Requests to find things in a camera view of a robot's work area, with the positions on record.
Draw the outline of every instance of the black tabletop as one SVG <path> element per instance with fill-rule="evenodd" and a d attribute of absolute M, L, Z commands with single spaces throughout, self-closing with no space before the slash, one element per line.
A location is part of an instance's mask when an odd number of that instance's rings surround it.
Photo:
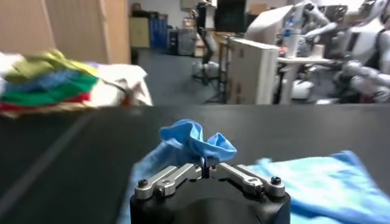
<path fill-rule="evenodd" d="M 350 149 L 390 194 L 387 105 L 106 108 L 0 119 L 0 197 L 58 139 L 80 126 L 0 222 L 114 223 L 132 166 L 160 142 L 160 127 L 184 118 L 201 123 L 205 139 L 216 132 L 229 139 L 238 149 L 231 164 Z"/>

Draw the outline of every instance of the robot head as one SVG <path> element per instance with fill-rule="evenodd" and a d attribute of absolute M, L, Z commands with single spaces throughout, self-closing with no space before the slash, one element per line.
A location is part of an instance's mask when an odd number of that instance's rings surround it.
<path fill-rule="evenodd" d="M 359 17 L 363 26 L 369 24 L 375 18 L 379 18 L 388 6 L 389 0 L 364 0 L 359 8 Z"/>

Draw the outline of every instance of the light blue towel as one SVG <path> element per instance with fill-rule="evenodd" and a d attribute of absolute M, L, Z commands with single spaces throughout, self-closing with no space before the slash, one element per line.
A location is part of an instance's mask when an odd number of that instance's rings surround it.
<path fill-rule="evenodd" d="M 236 149 L 223 135 L 217 133 L 205 142 L 202 129 L 200 124 L 191 120 L 181 120 L 170 127 L 161 128 L 161 143 L 134 165 L 118 224 L 130 223 L 129 200 L 138 180 L 148 179 L 167 166 L 201 164 L 202 158 L 206 157 L 226 161 L 235 156 Z"/>
<path fill-rule="evenodd" d="M 290 194 L 291 223 L 390 223 L 390 199 L 350 151 L 272 163 L 261 159 L 250 168 L 277 175 Z"/>

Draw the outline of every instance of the blue folded cloth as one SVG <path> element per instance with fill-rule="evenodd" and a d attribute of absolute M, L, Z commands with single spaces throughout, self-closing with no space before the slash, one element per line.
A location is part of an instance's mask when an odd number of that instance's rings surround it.
<path fill-rule="evenodd" d="M 52 72 L 46 75 L 38 76 L 30 80 L 29 82 L 18 83 L 18 84 L 6 83 L 5 91 L 19 92 L 19 93 L 27 93 L 27 92 L 42 91 L 42 90 L 44 91 L 65 84 L 69 80 L 77 77 L 77 75 L 80 75 L 80 71 L 75 71 L 70 69 Z"/>
<path fill-rule="evenodd" d="M 250 168 L 282 178 L 292 198 L 292 224 L 390 223 L 389 197 L 351 151 L 279 163 L 265 158 Z"/>
<path fill-rule="evenodd" d="M 134 165 L 130 187 L 125 197 L 118 224 L 130 223 L 129 200 L 134 186 L 141 179 L 148 179 L 167 166 L 182 166 L 186 163 L 201 164 L 206 157 L 220 161 L 232 159 L 237 150 L 220 133 L 203 140 L 203 128 L 197 122 L 181 120 L 160 130 L 161 143 Z"/>

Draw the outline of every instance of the beige wall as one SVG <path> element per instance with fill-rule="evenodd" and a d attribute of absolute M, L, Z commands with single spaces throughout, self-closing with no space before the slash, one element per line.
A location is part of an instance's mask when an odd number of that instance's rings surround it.
<path fill-rule="evenodd" d="M 46 0 L 57 48 L 67 57 L 107 63 L 99 0 Z"/>
<path fill-rule="evenodd" d="M 112 63 L 130 63 L 129 19 L 126 0 L 104 0 L 108 48 Z"/>
<path fill-rule="evenodd" d="M 22 54 L 55 47 L 44 0 L 0 1 L 0 51 Z"/>
<path fill-rule="evenodd" d="M 127 0 L 0 0 L 0 51 L 130 63 Z"/>

